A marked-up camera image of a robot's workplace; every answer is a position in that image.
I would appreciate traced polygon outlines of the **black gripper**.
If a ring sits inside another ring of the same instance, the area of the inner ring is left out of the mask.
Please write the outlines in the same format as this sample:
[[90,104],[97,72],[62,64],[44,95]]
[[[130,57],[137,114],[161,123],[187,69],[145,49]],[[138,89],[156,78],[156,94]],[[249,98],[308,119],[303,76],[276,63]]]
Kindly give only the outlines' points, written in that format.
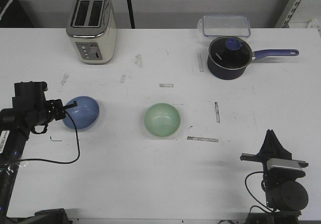
[[[267,170],[266,162],[271,158],[293,160],[291,156],[290,157],[278,157],[278,156],[286,156],[286,150],[283,148],[283,146],[279,142],[274,131],[267,130],[260,152],[258,152],[257,154],[242,153],[240,156],[240,160],[261,163],[266,168],[266,170]],[[299,162],[299,165],[302,169],[308,167],[308,162],[306,161],[302,161],[302,160],[295,160],[295,161]]]
[[25,116],[27,127],[33,134],[45,134],[50,122],[64,119],[66,117],[65,109],[76,106],[77,102],[63,106],[60,99],[45,100],[40,106],[27,111]]

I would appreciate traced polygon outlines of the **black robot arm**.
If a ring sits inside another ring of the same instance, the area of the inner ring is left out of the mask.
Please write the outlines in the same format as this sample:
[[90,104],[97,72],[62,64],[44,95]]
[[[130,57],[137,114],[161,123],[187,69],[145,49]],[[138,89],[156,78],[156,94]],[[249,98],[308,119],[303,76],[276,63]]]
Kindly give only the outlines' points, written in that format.
[[301,210],[308,205],[308,193],[298,183],[306,173],[306,161],[293,160],[292,154],[281,145],[273,130],[267,130],[257,154],[240,156],[242,161],[262,164],[261,188],[265,193],[266,204],[250,207],[246,223],[299,223]]
[[62,120],[68,114],[66,109],[77,106],[77,102],[63,106],[60,99],[32,100],[31,97],[13,97],[13,107],[1,110],[1,132],[6,133],[1,153],[1,217],[5,217],[11,200],[19,164],[24,161],[46,161],[59,164],[59,161],[40,158],[22,159],[22,153],[30,133],[38,134],[36,126],[43,126],[40,132],[47,131],[52,120]]

